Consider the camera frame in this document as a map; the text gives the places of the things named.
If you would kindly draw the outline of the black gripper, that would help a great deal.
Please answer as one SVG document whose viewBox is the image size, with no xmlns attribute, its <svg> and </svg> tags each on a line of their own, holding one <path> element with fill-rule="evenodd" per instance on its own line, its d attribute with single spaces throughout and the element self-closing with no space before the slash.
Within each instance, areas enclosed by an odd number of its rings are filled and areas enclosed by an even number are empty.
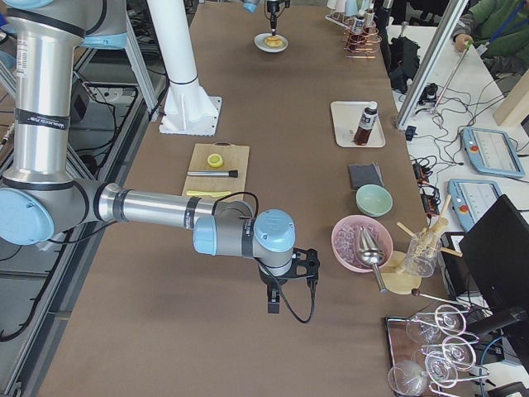
<svg viewBox="0 0 529 397">
<path fill-rule="evenodd" d="M 265 265 L 259 265 L 259 274 L 267 286 L 267 313 L 279 313 L 280 287 L 288 280 L 283 276 L 274 275 Z"/>
<path fill-rule="evenodd" d="M 271 29 L 271 35 L 276 36 L 276 27 L 278 18 L 281 13 L 290 8 L 289 0 L 266 0 L 265 1 L 265 15 L 269 19 Z"/>
</svg>

